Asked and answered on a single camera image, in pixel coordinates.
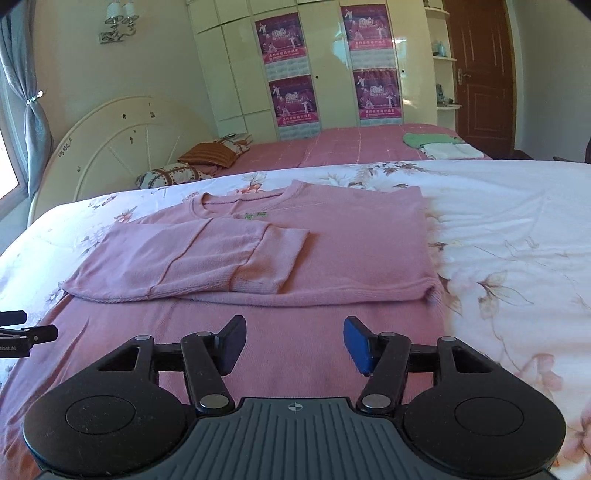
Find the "pink knit sweater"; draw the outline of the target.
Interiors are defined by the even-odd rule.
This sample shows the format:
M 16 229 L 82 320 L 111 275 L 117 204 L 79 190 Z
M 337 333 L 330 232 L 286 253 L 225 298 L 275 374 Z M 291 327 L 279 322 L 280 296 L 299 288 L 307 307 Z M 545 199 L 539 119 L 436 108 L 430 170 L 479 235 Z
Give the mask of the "pink knit sweater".
M 31 479 L 24 416 L 46 391 L 130 338 L 171 343 L 245 318 L 235 397 L 356 397 L 362 378 L 342 342 L 356 316 L 433 344 L 440 283 L 420 189 L 367 191 L 294 181 L 202 194 L 113 226 L 64 281 L 46 315 L 58 339 L 20 360 L 1 390 L 1 475 Z

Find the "white floral bed sheet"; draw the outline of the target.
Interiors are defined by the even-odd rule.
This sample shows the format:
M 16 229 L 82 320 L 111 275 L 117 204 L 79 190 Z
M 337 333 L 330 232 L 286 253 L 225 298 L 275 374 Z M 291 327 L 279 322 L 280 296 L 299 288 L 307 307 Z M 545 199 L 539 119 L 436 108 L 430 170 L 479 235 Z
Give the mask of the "white floral bed sheet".
M 432 259 L 443 280 L 446 334 L 455 335 L 553 400 L 567 422 L 566 453 L 553 473 L 590 479 L 590 166 L 541 161 L 422 161 L 238 174 L 180 186 L 120 192 L 50 210 L 1 255 L 1 310 L 23 309 L 36 325 L 106 231 L 202 193 L 269 192 L 294 180 L 390 192 L 417 186 L 428 200 Z M 98 314 L 58 326 L 56 342 L 23 361 L 1 360 L 1 479 L 33 479 L 38 468 L 22 439 L 22 418 L 39 395 L 133 336 L 177 341 L 190 323 L 180 310 L 110 319 Z M 270 373 L 245 380 L 245 395 L 357 396 L 363 380 L 342 346 L 312 351 L 304 320 L 329 333 L 329 321 L 295 314 Z

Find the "white brown patterned pillow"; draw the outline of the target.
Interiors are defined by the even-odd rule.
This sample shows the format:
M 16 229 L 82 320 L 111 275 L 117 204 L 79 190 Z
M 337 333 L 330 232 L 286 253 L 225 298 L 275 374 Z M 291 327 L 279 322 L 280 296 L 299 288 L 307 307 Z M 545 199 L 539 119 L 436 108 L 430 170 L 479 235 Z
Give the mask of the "white brown patterned pillow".
M 153 189 L 211 179 L 217 171 L 211 165 L 192 165 L 183 162 L 154 168 L 135 180 L 138 189 Z

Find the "cream curved headboard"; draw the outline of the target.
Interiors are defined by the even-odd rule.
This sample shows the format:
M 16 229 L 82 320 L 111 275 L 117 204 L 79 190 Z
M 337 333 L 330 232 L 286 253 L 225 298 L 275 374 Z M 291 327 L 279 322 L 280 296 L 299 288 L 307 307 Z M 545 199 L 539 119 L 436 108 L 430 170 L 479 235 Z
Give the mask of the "cream curved headboard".
M 60 141 L 31 202 L 28 223 L 59 205 L 133 190 L 140 175 L 213 138 L 204 120 L 170 100 L 111 100 L 84 116 Z

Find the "orange striped pillow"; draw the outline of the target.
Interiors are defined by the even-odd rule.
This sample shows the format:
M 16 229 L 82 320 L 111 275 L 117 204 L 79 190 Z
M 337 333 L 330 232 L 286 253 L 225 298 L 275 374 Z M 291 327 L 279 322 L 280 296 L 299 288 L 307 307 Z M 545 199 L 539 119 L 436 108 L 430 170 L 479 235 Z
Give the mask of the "orange striped pillow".
M 228 169 L 238 158 L 250 149 L 252 139 L 221 138 L 211 142 L 201 142 L 178 158 L 180 163 L 189 165 L 209 165 Z

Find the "white folded cloth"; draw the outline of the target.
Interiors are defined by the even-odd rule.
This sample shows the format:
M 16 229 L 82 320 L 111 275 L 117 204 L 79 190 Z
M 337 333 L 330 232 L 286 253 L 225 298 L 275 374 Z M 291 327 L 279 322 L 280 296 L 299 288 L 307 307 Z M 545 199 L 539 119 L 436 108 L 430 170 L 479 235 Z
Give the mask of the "white folded cloth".
M 436 160 L 475 160 L 484 159 L 485 154 L 467 143 L 430 143 L 420 150 L 429 158 Z

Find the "green folded cloth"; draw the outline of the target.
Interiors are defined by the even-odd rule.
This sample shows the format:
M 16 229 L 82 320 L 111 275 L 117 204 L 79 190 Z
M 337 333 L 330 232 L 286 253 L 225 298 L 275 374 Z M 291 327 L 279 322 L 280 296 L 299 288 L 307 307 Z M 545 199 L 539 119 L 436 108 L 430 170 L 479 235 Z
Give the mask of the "green folded cloth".
M 462 144 L 463 140 L 457 136 L 441 133 L 406 133 L 403 136 L 404 143 L 414 149 L 424 148 L 431 144 Z

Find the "lower right purple poster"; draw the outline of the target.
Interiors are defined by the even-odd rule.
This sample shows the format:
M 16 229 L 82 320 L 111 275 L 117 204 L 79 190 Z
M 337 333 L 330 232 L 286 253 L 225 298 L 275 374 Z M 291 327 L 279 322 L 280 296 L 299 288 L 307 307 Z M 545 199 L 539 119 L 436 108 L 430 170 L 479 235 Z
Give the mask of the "lower right purple poster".
M 400 124 L 403 107 L 396 68 L 353 71 L 362 125 Z

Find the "purple poster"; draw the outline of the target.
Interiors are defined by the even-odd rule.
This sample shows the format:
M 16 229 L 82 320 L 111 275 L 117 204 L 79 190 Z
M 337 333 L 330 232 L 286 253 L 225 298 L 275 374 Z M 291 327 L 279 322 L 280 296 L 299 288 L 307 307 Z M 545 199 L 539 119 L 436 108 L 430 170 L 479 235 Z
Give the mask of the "purple poster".
M 318 123 L 318 107 L 311 75 L 274 80 L 269 86 L 277 126 L 283 128 Z
M 353 71 L 362 125 L 400 124 L 403 107 L 396 68 Z
M 347 5 L 341 11 L 351 51 L 391 48 L 393 38 L 386 5 Z
M 266 65 L 307 55 L 300 16 L 288 13 L 256 21 L 259 48 Z

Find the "lower left purple poster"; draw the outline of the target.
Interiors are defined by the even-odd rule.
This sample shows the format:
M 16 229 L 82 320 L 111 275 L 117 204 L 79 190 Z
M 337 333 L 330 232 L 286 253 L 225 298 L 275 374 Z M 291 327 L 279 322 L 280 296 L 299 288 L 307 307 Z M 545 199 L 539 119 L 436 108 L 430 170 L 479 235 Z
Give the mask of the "lower left purple poster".
M 311 75 L 274 80 L 269 86 L 277 126 L 283 128 L 318 123 L 318 107 Z

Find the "cream glossy wardrobe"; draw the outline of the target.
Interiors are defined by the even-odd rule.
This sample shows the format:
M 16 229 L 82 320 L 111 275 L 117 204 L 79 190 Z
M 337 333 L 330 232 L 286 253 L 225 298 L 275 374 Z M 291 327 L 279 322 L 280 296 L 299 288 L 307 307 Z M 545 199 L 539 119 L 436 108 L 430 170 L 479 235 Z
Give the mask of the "cream glossy wardrobe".
M 342 6 L 387 6 L 392 46 L 351 51 Z M 197 53 L 218 135 L 247 133 L 257 143 L 293 140 L 322 130 L 363 127 L 353 71 L 396 68 L 406 123 L 437 122 L 435 72 L 424 5 L 420 1 L 190 1 Z M 256 21 L 297 13 L 307 55 L 266 65 Z M 311 75 L 318 123 L 280 128 L 270 82 Z

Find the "grey blue curtain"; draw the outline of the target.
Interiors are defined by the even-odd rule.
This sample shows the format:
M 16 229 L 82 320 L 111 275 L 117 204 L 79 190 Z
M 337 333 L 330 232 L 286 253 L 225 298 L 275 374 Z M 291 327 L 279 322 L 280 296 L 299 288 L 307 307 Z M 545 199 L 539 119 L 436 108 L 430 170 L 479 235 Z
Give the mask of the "grey blue curtain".
M 27 189 L 34 196 L 52 153 L 53 137 L 40 99 L 32 26 L 34 5 L 25 2 L 1 20 L 1 65 L 13 93 L 24 104 L 24 140 L 26 146 Z

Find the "upper right purple poster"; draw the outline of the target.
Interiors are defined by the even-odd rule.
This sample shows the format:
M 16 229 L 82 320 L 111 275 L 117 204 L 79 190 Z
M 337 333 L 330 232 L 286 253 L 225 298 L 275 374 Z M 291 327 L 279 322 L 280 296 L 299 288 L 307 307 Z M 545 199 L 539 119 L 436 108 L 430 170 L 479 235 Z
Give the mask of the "upper right purple poster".
M 391 48 L 393 38 L 386 5 L 347 5 L 341 11 L 351 51 Z

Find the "brown wooden door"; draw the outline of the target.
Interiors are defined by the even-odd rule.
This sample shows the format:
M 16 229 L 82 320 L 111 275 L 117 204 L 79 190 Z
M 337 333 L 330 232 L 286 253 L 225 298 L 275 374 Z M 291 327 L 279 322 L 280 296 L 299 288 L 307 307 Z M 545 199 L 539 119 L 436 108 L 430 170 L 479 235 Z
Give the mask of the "brown wooden door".
M 457 132 L 495 159 L 514 150 L 515 61 L 506 3 L 446 1 L 455 62 Z

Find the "silver wall lamp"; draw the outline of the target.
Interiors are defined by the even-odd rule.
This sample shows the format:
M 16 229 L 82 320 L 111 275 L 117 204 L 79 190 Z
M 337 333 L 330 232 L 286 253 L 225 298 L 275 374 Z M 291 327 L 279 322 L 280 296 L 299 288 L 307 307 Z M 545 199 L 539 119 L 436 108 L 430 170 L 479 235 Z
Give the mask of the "silver wall lamp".
M 98 34 L 98 42 L 101 45 L 121 43 L 126 38 L 134 36 L 138 18 L 133 0 L 111 1 L 107 6 L 104 21 L 108 30 Z

